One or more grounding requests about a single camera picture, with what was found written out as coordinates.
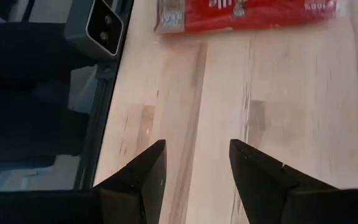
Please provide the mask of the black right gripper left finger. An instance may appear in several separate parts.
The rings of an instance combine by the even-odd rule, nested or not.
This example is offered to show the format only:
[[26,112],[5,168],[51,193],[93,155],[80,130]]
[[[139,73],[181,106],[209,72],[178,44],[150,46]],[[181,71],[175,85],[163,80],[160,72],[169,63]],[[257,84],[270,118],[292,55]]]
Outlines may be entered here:
[[161,139],[95,186],[103,224],[158,224],[166,176],[166,141]]

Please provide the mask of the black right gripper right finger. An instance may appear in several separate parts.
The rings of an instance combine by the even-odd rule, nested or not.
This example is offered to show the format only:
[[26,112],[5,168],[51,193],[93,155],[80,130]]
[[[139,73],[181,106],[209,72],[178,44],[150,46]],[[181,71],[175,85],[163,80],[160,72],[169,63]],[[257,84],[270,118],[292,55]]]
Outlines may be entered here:
[[230,140],[229,159],[250,224],[281,224],[292,190],[335,189],[238,139]]

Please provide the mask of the red snack packet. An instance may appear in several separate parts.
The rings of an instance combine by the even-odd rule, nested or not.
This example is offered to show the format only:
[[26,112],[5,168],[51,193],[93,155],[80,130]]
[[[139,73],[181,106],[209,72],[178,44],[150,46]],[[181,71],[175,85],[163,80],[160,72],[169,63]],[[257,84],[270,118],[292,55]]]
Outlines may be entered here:
[[329,19],[337,0],[157,0],[157,34],[267,29]]

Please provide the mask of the person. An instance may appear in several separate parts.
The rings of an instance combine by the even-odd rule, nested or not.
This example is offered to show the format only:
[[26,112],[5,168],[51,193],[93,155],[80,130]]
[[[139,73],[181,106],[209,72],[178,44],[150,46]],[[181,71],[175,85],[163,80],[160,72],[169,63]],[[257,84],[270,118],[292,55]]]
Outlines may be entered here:
[[9,22],[0,0],[0,162],[81,154],[89,116],[68,108],[71,72],[94,59],[62,23]]

